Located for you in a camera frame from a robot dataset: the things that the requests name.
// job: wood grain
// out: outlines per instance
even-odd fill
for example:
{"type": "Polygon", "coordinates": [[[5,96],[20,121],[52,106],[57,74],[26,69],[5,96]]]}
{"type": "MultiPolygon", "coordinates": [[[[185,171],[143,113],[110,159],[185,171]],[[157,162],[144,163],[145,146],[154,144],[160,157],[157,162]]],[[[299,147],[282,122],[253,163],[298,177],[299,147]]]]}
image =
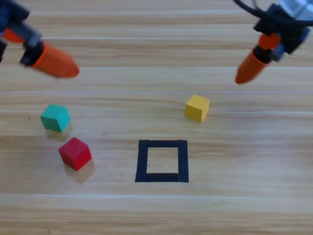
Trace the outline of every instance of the wood grain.
{"type": "MultiPolygon", "coordinates": [[[[9,44],[0,235],[312,235],[312,37],[239,86],[259,34],[232,1],[21,2],[81,73],[24,69],[9,44]],[[211,102],[203,123],[184,115],[192,94],[211,102]],[[48,104],[68,108],[65,132],[43,128],[48,104]],[[92,153],[79,172],[58,153],[74,136],[92,153]],[[190,183],[135,183],[139,139],[188,140],[190,183]]],[[[177,171],[177,152],[151,151],[148,171],[177,171]]]]}

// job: wooden block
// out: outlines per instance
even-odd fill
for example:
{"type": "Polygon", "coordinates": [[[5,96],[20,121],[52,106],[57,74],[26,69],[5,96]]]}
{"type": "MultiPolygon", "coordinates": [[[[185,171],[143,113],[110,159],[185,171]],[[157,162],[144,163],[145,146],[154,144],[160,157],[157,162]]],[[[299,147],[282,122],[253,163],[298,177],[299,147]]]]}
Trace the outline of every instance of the wooden block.
{"type": "Polygon", "coordinates": [[[40,116],[46,130],[63,132],[70,122],[66,107],[50,104],[40,116]]]}
{"type": "Polygon", "coordinates": [[[88,145],[76,137],[71,138],[59,148],[59,153],[63,162],[76,171],[91,160],[91,153],[88,145]]]}
{"type": "Polygon", "coordinates": [[[209,112],[210,101],[202,96],[194,94],[186,103],[186,116],[202,122],[209,112]]]}

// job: black tape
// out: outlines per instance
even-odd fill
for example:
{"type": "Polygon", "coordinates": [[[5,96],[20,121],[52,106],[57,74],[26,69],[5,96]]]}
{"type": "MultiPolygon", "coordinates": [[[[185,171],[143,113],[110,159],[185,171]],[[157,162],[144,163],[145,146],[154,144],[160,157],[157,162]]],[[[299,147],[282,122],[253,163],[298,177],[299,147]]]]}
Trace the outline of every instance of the black tape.
{"type": "Polygon", "coordinates": [[[135,182],[189,182],[187,141],[139,140],[135,182]],[[149,148],[178,148],[178,173],[147,173],[149,148]]]}

